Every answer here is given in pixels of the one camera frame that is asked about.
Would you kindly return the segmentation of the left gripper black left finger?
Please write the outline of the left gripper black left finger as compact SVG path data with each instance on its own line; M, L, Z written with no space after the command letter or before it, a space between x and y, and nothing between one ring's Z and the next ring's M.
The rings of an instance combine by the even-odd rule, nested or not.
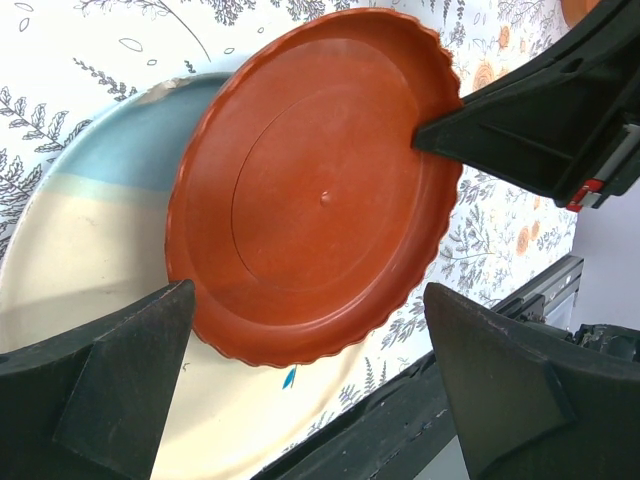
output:
M2 354L2 478L149 478L194 310L193 282L175 282Z

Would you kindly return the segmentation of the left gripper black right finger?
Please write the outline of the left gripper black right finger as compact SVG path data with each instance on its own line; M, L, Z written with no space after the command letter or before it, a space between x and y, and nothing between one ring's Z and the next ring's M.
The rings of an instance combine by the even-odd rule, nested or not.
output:
M639 365L430 283L426 319L472 479L636 479Z

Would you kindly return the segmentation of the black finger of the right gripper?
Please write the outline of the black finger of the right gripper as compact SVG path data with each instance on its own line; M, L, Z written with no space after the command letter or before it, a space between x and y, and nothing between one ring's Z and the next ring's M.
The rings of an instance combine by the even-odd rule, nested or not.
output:
M639 178L639 4L602 1L522 67L423 125L414 147L578 212Z

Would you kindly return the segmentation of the cream plate with blue rim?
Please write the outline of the cream plate with blue rim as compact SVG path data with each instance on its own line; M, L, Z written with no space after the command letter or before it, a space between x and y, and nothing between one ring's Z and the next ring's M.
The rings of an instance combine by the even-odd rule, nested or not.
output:
M224 83L199 75L117 106L67 148L18 222L1 271L1 348L126 307L167 282L177 166ZM155 479L247 479L397 372L384 334L310 365L251 367L191 337Z

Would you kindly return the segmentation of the red brown bowl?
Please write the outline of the red brown bowl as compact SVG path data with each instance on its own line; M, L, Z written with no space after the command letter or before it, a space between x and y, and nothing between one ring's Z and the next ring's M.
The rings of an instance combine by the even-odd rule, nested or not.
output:
M169 201L172 280L220 354L283 368L361 342L435 259L460 163L412 145L461 106L438 34L355 8L276 38L204 112Z

